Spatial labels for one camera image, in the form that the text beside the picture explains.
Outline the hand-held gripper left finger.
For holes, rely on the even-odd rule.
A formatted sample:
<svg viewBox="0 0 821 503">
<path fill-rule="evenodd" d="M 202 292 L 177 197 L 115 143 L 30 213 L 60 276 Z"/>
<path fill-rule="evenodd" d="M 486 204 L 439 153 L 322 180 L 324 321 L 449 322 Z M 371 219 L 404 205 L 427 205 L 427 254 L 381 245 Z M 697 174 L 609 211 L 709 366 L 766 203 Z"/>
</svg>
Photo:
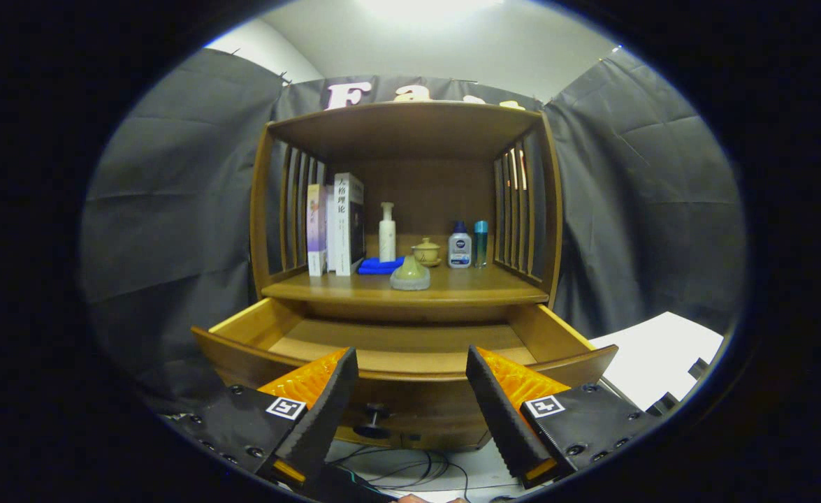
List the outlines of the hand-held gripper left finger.
<svg viewBox="0 0 821 503">
<path fill-rule="evenodd" d="M 226 464 L 302 489 L 323 468 L 358 375 L 355 348 L 340 348 L 260 388 L 229 386 L 162 419 Z"/>
</svg>

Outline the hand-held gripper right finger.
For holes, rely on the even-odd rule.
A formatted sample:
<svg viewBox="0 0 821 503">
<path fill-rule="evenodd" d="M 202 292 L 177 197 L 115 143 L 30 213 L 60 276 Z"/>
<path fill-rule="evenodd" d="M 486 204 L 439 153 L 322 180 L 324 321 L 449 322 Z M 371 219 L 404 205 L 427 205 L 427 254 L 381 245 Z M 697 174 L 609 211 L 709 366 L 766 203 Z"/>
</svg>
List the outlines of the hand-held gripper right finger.
<svg viewBox="0 0 821 503">
<path fill-rule="evenodd" d="M 645 409 L 601 382 L 610 346 L 528 367 L 470 346 L 465 376 L 509 473 L 525 489 L 598 465 L 659 426 L 670 394 Z"/>
</svg>

